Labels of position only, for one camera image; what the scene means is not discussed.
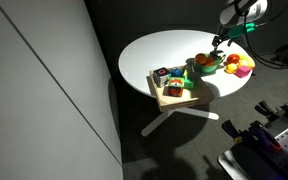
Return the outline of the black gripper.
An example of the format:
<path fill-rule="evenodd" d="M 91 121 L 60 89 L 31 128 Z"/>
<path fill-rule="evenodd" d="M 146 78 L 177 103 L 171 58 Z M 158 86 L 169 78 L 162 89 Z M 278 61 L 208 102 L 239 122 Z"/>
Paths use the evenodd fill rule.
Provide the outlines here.
<path fill-rule="evenodd" d="M 215 36 L 212 40 L 212 45 L 214 47 L 217 47 L 222 40 L 228 40 L 227 46 L 231 46 L 232 42 L 235 38 L 240 37 L 245 34 L 245 30 L 242 26 L 236 26 L 231 29 L 220 27 L 218 36 Z"/>

